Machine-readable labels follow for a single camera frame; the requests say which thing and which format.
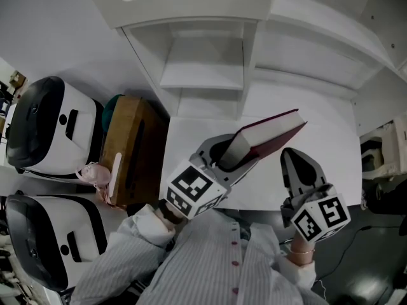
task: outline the black and white marker cube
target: black and white marker cube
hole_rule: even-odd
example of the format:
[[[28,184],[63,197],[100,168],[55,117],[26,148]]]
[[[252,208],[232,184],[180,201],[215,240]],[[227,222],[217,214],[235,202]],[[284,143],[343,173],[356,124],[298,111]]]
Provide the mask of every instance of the black and white marker cube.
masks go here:
[[[324,240],[350,222],[350,214],[342,195],[306,202],[291,222],[302,237],[309,242]]]
[[[172,172],[167,185],[165,199],[188,219],[217,206],[227,191],[188,160]]]

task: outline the person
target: person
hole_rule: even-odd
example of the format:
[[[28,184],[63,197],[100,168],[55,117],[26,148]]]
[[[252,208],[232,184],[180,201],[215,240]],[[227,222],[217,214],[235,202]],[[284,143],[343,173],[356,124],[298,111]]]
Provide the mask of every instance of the person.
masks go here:
[[[271,226],[210,209],[190,220],[166,252],[182,217],[161,200],[157,210],[146,205],[125,219],[79,280],[71,304],[124,304],[118,299],[134,281],[149,284],[137,305],[327,304],[310,290],[315,245],[298,233],[284,257]]]

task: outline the black cable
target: black cable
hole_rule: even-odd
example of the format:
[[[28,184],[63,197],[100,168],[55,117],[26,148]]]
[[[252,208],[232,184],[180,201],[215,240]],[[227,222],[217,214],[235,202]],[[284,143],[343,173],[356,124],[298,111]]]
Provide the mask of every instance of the black cable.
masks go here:
[[[341,256],[341,258],[340,258],[338,264],[335,266],[335,268],[334,268],[331,272],[329,272],[329,273],[327,273],[327,274],[324,274],[323,276],[321,276],[321,277],[319,277],[318,279],[316,279],[316,280],[315,280],[315,283],[317,283],[319,280],[322,280],[322,279],[326,278],[327,276],[333,274],[333,273],[335,272],[335,270],[338,269],[339,265],[341,264],[341,262],[342,262],[342,260],[343,260],[343,258],[344,258],[344,256],[345,256],[345,254],[346,254],[346,251],[352,246],[353,242],[354,242],[355,239],[356,239],[356,235],[358,234],[359,231],[367,231],[367,230],[372,229],[372,228],[400,228],[400,226],[364,226],[364,227],[362,227],[362,228],[359,228],[359,229],[355,232],[355,235],[354,235],[354,237],[352,238],[352,241],[350,241],[350,243],[349,243],[349,245],[347,246],[347,248],[343,251],[342,256]]]

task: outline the cardboard box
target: cardboard box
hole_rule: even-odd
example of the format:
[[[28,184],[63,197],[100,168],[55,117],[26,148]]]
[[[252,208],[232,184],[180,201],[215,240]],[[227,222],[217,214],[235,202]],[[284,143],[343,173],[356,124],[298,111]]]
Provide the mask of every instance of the cardboard box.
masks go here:
[[[10,77],[10,85],[15,89],[20,88],[24,84],[24,81],[25,77],[18,71],[13,72]]]
[[[6,119],[0,117],[0,136],[3,136],[4,125],[6,124]]]
[[[168,125],[145,100],[127,96],[118,99],[100,161],[112,171],[116,154],[121,153],[112,204],[158,200],[167,131]]]

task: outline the white table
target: white table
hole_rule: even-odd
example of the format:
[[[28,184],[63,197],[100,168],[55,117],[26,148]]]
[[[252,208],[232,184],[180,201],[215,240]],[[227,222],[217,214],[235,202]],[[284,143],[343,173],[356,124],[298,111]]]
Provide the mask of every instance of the white table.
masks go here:
[[[167,177],[205,139],[234,133],[244,125],[296,107],[308,123],[285,147],[299,149],[316,160],[324,170],[327,181],[335,185],[338,193],[342,193],[347,205],[360,203],[361,155],[350,102],[298,88],[282,89],[270,86],[270,83],[259,83],[251,88],[244,111],[244,114],[251,116],[245,115],[240,121],[171,118],[160,197],[166,192]],[[282,150],[262,159],[219,207],[280,210],[282,202],[288,197],[280,164]]]

